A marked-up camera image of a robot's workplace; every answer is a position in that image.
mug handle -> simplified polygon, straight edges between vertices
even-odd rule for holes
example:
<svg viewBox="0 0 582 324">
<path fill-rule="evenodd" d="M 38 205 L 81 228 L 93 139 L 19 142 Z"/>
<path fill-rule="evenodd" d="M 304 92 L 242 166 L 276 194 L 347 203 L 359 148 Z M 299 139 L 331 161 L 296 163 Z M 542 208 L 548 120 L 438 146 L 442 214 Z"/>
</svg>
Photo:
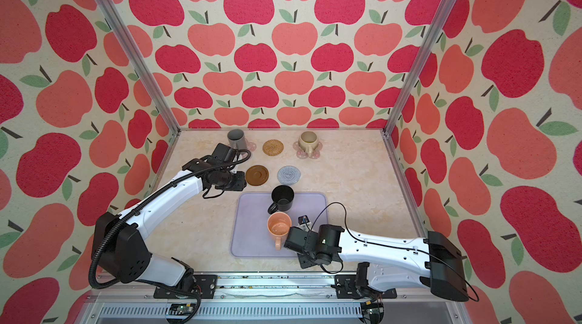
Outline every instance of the mug handle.
<svg viewBox="0 0 582 324">
<path fill-rule="evenodd" d="M 269 214 L 273 214 L 276 211 L 277 211 L 277 203 L 275 203 L 275 202 L 273 204 L 271 204 L 269 209 L 266 210 L 266 212 Z"/>
</svg>

beige mug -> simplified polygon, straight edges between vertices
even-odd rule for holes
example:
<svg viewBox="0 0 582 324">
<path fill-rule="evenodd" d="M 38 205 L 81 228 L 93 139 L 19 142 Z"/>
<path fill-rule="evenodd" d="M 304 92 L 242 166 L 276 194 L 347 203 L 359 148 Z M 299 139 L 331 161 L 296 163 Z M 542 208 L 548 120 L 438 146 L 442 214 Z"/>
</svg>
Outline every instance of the beige mug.
<svg viewBox="0 0 582 324">
<path fill-rule="evenodd" d="M 314 132 L 307 131 L 301 133 L 301 137 L 299 137 L 299 147 L 303 152 L 307 153 L 309 157 L 313 156 L 313 151 L 316 150 L 318 145 L 319 139 Z"/>
<path fill-rule="evenodd" d="M 282 211 L 277 211 L 271 214 L 266 221 L 266 227 L 269 229 L 271 238 L 275 241 L 275 249 L 279 251 L 287 240 L 287 234 L 291 227 L 291 217 Z"/>
</svg>

purple tray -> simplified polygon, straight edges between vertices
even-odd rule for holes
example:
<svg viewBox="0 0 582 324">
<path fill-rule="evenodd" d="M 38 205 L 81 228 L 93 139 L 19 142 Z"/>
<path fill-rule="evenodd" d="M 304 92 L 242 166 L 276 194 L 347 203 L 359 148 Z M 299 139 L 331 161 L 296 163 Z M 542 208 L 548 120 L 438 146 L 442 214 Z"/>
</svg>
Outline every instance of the purple tray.
<svg viewBox="0 0 582 324">
<path fill-rule="evenodd" d="M 266 228 L 269 213 L 266 212 L 273 203 L 270 192 L 244 192 L 240 194 L 239 204 L 236 208 L 235 229 L 230 241 L 230 253 L 240 258 L 297 258 L 297 254 L 288 249 L 275 249 L 275 242 Z M 294 226 L 299 222 L 297 218 L 307 215 L 313 222 L 317 215 L 327 205 L 325 195 L 320 192 L 296 192 L 293 198 L 293 206 L 286 211 Z M 328 223 L 328 213 L 324 213 L 317 219 L 314 231 L 319 231 L 319 226 Z"/>
</svg>

wallpaper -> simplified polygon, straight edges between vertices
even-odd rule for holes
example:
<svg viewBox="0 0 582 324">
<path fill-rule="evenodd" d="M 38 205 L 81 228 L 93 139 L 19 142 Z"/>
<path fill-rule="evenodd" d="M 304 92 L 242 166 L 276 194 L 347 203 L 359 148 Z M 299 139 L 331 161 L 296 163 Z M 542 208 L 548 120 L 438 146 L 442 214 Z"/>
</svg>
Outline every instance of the wallpaper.
<svg viewBox="0 0 582 324">
<path fill-rule="evenodd" d="M 381 128 L 440 0 L 115 2 L 182 128 Z"/>
<path fill-rule="evenodd" d="M 0 323 L 72 324 L 95 221 L 144 197 L 170 136 L 94 0 L 0 9 Z"/>
<path fill-rule="evenodd" d="M 392 131 L 401 167 L 474 324 L 582 322 L 582 0 L 466 1 Z"/>
</svg>

wooden coaster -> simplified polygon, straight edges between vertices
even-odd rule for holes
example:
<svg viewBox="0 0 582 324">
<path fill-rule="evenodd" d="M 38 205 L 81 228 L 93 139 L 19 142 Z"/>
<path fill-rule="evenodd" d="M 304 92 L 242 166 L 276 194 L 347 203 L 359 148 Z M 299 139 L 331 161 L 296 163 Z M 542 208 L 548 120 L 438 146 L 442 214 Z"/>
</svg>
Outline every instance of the wooden coaster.
<svg viewBox="0 0 582 324">
<path fill-rule="evenodd" d="M 265 166 L 251 166 L 244 174 L 245 180 L 252 186 L 259 186 L 269 180 L 269 170 Z"/>
<path fill-rule="evenodd" d="M 263 152 L 269 156 L 276 156 L 283 152 L 283 143 L 278 139 L 270 139 L 263 145 Z"/>
</svg>

